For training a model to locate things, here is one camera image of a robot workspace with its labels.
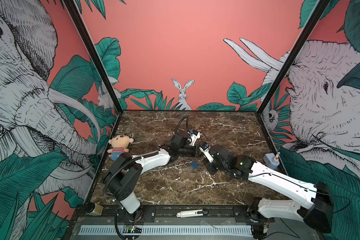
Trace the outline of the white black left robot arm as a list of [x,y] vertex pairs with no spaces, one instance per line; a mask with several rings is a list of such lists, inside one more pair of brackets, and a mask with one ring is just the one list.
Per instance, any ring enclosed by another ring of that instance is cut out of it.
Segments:
[[134,139],[118,135],[111,140],[108,150],[112,166],[103,177],[103,195],[112,198],[129,215],[138,215],[142,211],[141,202],[134,193],[140,176],[157,167],[176,161],[179,156],[199,157],[200,149],[196,141],[201,133],[194,130],[177,130],[173,137],[157,150],[143,155],[130,155],[128,146]]

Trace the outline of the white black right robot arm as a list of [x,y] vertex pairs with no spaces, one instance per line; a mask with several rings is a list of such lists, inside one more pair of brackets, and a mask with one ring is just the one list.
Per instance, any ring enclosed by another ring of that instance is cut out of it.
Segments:
[[263,217],[297,220],[316,231],[327,234],[332,232],[334,201],[327,184],[294,179],[249,156],[235,157],[221,145],[211,147],[203,143],[199,149],[206,158],[210,174],[222,171],[231,178],[249,180],[289,198],[287,201],[261,199],[257,208]]

